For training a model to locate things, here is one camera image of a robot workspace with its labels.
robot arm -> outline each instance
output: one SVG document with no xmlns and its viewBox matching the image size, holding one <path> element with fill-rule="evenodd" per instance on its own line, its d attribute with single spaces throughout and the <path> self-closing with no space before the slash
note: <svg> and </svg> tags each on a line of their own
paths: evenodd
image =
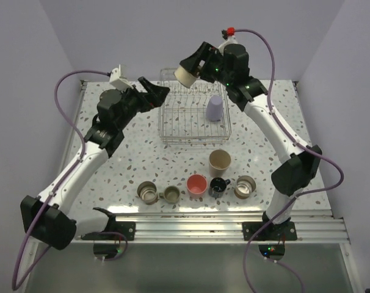
<svg viewBox="0 0 370 293">
<path fill-rule="evenodd" d="M 112 71 L 109 82 L 116 89 L 106 90 L 100 96 L 98 114 L 94 116 L 92 127 L 84 137 L 83 157 L 81 147 L 69 165 L 45 190 L 36 198 L 26 196 L 22 200 L 21 213 L 25 232 L 48 197 L 51 197 L 48 207 L 32 230 L 31 236 L 49 246 L 61 250 L 75 236 L 113 228 L 114 218 L 104 209 L 95 208 L 98 211 L 96 217 L 78 219 L 78 222 L 69 219 L 67 214 L 86 182 L 119 147 L 127 124 L 138 112 L 148 112 L 160 107 L 170 91 L 167 87 L 153 85 L 143 77 L 138 81 L 147 92 L 139 92 L 122 77 L 121 68 Z M 78 162 L 77 166 L 71 169 L 75 162 Z M 54 192 L 54 186 L 57 185 L 59 186 Z"/>
<path fill-rule="evenodd" d="M 294 134 L 297 142 L 307 145 L 306 141 L 295 134 L 275 107 L 268 108 L 267 90 L 258 79 L 249 76 L 248 53 L 245 47 L 236 42 L 226 41 L 223 44 L 225 46 L 222 53 L 222 46 L 217 49 L 203 42 L 196 52 L 180 62 L 175 76 L 183 86 L 188 88 L 197 78 L 223 84 L 230 100 L 255 121 L 276 150 L 282 165 L 272 174 L 272 182 L 276 190 L 263 216 L 266 222 L 280 212 L 292 196 L 310 183 L 315 177 L 320 160 L 292 143 L 276 124 L 270 114 L 271 111 L 278 116 L 285 128 Z M 316 145 L 308 148 L 319 154 L 322 153 Z M 272 229 L 289 222 L 291 209 L 292 206 L 273 221 Z"/>
</svg>

white table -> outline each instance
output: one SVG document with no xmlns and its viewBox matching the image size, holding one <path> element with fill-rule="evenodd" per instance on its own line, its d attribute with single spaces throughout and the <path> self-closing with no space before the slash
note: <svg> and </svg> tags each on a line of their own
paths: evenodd
<svg viewBox="0 0 370 293">
<path fill-rule="evenodd" d="M 78 117 L 78 128 L 85 133 L 96 114 L 96 104 L 101 92 L 110 89 L 107 82 L 89 82 Z M 291 81 L 276 81 L 272 99 L 278 110 L 297 133 L 309 140 L 296 92 Z M 158 136 L 158 110 L 137 114 L 124 131 L 125 139 L 112 158 L 90 179 L 78 195 L 69 216 L 80 219 L 93 213 L 99 206 L 114 213 L 141 212 L 239 212 L 264 211 L 274 191 L 271 173 L 280 166 L 275 151 L 257 125 L 238 107 L 229 101 L 232 134 L 223 145 L 207 145 L 198 148 L 184 146 L 168 147 Z M 71 159 L 80 146 L 74 137 Z M 189 175 L 208 174 L 208 156 L 213 149 L 223 148 L 232 157 L 232 164 L 225 174 L 231 179 L 226 194 L 215 200 L 207 194 L 201 200 L 193 200 L 186 192 Z M 235 197 L 233 187 L 241 175 L 253 177 L 257 190 L 247 200 Z M 154 182 L 163 191 L 169 185 L 176 185 L 181 191 L 181 200 L 176 205 L 164 200 L 151 206 L 145 205 L 136 194 L 137 186 L 143 181 Z M 308 188 L 323 187 L 319 172 Z M 321 211 L 330 215 L 330 204 L 325 192 L 300 198 L 294 210 Z"/>
</svg>

black mug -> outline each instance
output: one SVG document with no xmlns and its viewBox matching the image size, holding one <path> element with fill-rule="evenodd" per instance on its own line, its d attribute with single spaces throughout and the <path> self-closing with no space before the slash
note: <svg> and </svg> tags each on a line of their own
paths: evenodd
<svg viewBox="0 0 370 293">
<path fill-rule="evenodd" d="M 212 179 L 211 183 L 209 184 L 208 194 L 213 198 L 220 198 L 223 196 L 227 185 L 229 185 L 230 183 L 231 181 L 229 179 L 224 180 L 223 178 L 216 177 Z"/>
</svg>

gray wall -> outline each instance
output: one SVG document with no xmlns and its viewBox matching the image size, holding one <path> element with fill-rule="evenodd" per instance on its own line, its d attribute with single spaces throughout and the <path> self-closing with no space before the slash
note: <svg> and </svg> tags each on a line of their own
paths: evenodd
<svg viewBox="0 0 370 293">
<path fill-rule="evenodd" d="M 0 1 L 0 293 L 11 291 L 23 227 L 20 201 L 47 186 L 59 168 L 68 128 L 53 89 L 72 67 L 38 0 Z M 78 79 L 61 103 L 74 112 Z"/>
<path fill-rule="evenodd" d="M 229 26 L 252 28 L 270 41 L 277 78 L 303 74 L 343 0 L 41 0 L 75 68 L 111 70 L 127 64 L 129 77 L 159 78 L 202 43 L 222 42 Z M 239 37 L 252 74 L 270 77 L 269 55 L 256 37 Z"/>
<path fill-rule="evenodd" d="M 299 82 L 299 97 L 313 142 L 346 173 L 329 193 L 346 221 L 354 256 L 370 287 L 370 0 L 345 0 Z M 322 166 L 325 181 L 337 180 Z"/>
</svg>

purple cup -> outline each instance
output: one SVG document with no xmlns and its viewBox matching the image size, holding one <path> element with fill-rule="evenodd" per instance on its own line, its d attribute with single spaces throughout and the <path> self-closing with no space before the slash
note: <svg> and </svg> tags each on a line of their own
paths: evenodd
<svg viewBox="0 0 370 293">
<path fill-rule="evenodd" d="M 210 121 L 218 121 L 223 116 L 223 99 L 221 96 L 212 96 L 209 99 L 206 116 Z"/>
</svg>

